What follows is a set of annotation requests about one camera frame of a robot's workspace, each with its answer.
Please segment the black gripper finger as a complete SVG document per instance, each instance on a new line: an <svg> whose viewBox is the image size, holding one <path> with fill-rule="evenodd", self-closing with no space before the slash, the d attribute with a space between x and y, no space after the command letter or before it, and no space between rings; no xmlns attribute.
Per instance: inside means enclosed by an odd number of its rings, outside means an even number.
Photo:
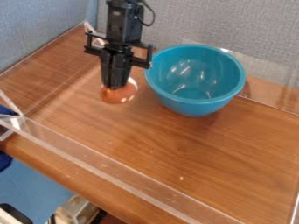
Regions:
<svg viewBox="0 0 299 224"><path fill-rule="evenodd" d="M100 56L101 81L107 88L112 87L112 56L105 53Z"/></svg>
<svg viewBox="0 0 299 224"><path fill-rule="evenodd" d="M111 87L113 89L121 88L127 84L131 73L131 61L125 55L115 55L112 62L112 78Z"/></svg>

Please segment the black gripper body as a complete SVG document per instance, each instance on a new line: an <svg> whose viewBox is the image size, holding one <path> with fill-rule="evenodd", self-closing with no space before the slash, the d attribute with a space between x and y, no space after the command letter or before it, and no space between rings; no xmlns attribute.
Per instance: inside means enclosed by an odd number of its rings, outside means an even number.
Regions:
<svg viewBox="0 0 299 224"><path fill-rule="evenodd" d="M107 37L100 33L93 33L88 31L85 33L87 36L87 44L84 45L84 52L101 56L104 52L123 54L128 58L128 62L135 67L141 67L148 69L152 67L152 56L153 56L153 45L144 44L143 42L135 43L121 43L121 42L107 42ZM96 39L100 42L100 47L92 45L92 39ZM132 53L132 48L141 48L147 50L145 58L137 58Z"/></svg>

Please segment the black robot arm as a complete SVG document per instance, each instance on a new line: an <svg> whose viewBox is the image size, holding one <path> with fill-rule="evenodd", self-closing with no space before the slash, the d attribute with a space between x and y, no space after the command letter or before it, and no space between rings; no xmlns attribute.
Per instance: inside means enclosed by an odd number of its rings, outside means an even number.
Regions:
<svg viewBox="0 0 299 224"><path fill-rule="evenodd" d="M84 52L99 56L101 82L107 88L120 89L128 81L132 67L148 69L153 46L141 42L144 12L155 11L145 0L107 0L107 33L87 31Z"/></svg>

